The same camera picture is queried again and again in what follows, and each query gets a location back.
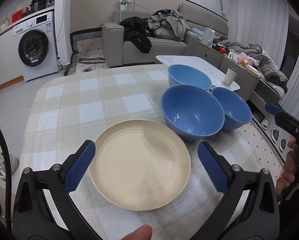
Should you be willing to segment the person's left hand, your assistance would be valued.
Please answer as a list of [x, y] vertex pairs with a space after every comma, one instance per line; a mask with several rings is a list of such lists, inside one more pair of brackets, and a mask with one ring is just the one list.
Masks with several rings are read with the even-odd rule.
[[152, 227], [145, 224], [123, 237], [122, 240], [151, 240], [152, 233]]

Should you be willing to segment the person's right hand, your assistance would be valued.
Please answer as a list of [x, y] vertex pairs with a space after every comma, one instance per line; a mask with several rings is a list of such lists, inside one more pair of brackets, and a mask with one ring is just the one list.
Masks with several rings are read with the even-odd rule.
[[288, 152], [286, 155], [286, 161], [284, 164], [284, 172], [282, 175], [282, 182], [284, 188], [290, 186], [292, 182], [294, 182], [295, 176], [294, 176], [294, 169], [295, 169], [295, 161], [292, 158], [292, 151]]

